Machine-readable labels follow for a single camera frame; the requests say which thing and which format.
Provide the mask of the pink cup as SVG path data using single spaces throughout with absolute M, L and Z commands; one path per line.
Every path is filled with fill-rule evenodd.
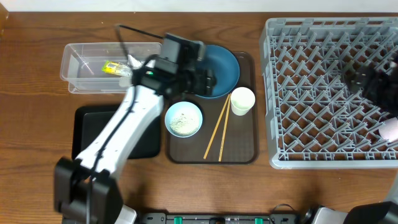
M 398 120 L 391 118 L 384 122 L 384 125 L 379 128 L 380 136 L 388 141 L 394 142 L 398 139 Z

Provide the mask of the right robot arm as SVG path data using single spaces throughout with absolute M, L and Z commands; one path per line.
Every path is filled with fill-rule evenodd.
M 351 92 L 362 91 L 362 96 L 394 117 L 385 121 L 378 131 L 389 143 L 397 142 L 397 58 L 390 62 L 390 74 L 373 67 L 361 67 L 345 78 Z M 354 207 L 348 212 L 344 224 L 397 224 L 397 179 L 385 202 Z

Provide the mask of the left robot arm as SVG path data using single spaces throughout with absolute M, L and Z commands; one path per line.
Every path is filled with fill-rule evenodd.
M 213 72 L 198 68 L 202 41 L 166 37 L 160 54 L 132 71 L 123 102 L 98 137 L 74 159 L 61 158 L 54 170 L 54 209 L 78 223 L 134 223 L 137 212 L 124 204 L 118 179 L 164 100 L 181 93 L 209 95 Z

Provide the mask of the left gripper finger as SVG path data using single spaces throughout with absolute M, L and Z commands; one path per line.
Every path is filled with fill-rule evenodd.
M 211 96 L 217 84 L 213 70 L 199 70 L 195 75 L 195 94 L 200 96 Z
M 191 40 L 189 42 L 190 53 L 189 53 L 189 66 L 196 67 L 198 62 L 201 62 L 204 58 L 206 45 L 199 40 Z

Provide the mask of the yellow snack wrapper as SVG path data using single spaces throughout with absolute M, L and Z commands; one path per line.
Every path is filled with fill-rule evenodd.
M 132 70 L 128 65 L 119 62 L 107 60 L 102 67 L 102 71 L 107 74 L 117 75 L 120 77 L 130 77 Z

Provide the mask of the white napkin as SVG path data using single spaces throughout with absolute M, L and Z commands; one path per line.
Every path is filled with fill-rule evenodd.
M 127 56 L 128 59 L 128 65 L 132 66 L 132 69 L 138 69 L 141 68 L 143 65 L 143 62 L 139 61 L 138 59 L 134 58 L 132 55 Z M 132 72 L 130 75 L 126 77 L 121 77 L 119 79 L 119 86 L 123 88 L 127 88 L 131 85 L 131 77 L 132 77 Z

